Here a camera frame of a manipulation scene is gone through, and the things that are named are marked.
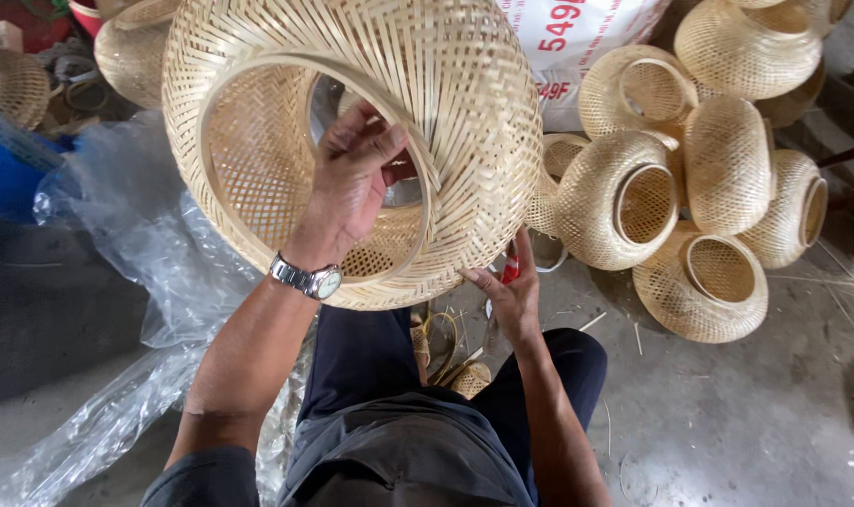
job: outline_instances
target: plastic sheet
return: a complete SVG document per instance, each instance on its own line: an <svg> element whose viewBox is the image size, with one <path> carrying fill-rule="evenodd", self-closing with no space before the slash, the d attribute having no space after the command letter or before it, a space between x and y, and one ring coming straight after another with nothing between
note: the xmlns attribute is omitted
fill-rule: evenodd
<svg viewBox="0 0 854 507"><path fill-rule="evenodd" d="M27 455L0 460L0 507L55 505L127 452L182 400L208 343L262 277L189 196L158 112L89 127L66 164L39 185L34 211L41 225L87 230L117 271L146 287L141 340L156 350ZM261 431L256 468L263 505L275 504L285 477L310 335Z"/></svg>

